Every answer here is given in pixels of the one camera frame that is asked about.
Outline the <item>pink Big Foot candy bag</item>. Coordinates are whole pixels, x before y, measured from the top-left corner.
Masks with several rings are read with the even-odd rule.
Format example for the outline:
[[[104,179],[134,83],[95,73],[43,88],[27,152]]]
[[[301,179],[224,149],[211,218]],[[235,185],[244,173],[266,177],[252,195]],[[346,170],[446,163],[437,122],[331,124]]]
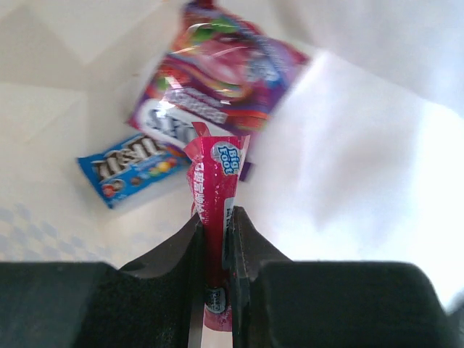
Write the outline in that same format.
[[[228,232],[250,137],[214,136],[206,123],[192,125],[197,137],[184,152],[191,160],[187,181],[193,196],[192,212],[199,216],[204,230],[204,325],[213,331],[231,332]]]

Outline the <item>blue checkered paper bag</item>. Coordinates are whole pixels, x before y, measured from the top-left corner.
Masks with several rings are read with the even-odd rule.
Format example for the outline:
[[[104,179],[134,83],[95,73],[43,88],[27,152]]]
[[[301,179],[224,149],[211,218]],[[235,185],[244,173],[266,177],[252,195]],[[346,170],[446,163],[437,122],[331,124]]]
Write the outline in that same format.
[[[312,55],[237,203],[297,260],[403,260],[463,279],[463,3],[224,1]],[[178,187],[111,212],[76,158],[125,125],[180,1],[1,3],[1,258],[137,257],[180,228]]]

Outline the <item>purple Fox's berries bag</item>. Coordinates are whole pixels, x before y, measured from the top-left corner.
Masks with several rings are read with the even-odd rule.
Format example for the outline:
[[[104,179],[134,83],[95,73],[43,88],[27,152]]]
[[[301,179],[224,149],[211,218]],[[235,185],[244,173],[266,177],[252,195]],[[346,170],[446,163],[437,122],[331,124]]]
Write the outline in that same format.
[[[253,136],[309,61],[213,1],[190,1],[127,124],[179,149],[196,137],[194,122]]]

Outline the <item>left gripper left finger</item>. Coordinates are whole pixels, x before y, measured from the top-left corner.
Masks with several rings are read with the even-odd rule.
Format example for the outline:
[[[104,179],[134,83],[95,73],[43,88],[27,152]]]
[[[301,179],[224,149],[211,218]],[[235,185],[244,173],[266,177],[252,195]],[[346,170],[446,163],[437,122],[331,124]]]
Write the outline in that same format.
[[[203,229],[192,217],[146,254],[1,264],[3,347],[199,347]]]

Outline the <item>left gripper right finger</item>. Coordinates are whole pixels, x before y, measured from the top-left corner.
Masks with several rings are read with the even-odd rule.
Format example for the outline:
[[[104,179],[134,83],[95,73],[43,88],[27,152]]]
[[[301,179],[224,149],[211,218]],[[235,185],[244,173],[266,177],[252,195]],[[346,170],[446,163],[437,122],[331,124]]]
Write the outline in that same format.
[[[446,313],[405,262],[296,262],[235,207],[228,235],[235,347],[461,347],[463,309]]]

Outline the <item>blue M&M's bag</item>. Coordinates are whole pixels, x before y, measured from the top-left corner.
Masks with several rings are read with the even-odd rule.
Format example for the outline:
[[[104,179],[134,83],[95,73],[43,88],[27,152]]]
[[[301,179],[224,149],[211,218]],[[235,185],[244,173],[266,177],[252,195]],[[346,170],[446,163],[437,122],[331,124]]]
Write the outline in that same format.
[[[110,209],[150,186],[163,182],[189,164],[171,145],[138,133],[103,152],[77,158],[96,193]]]

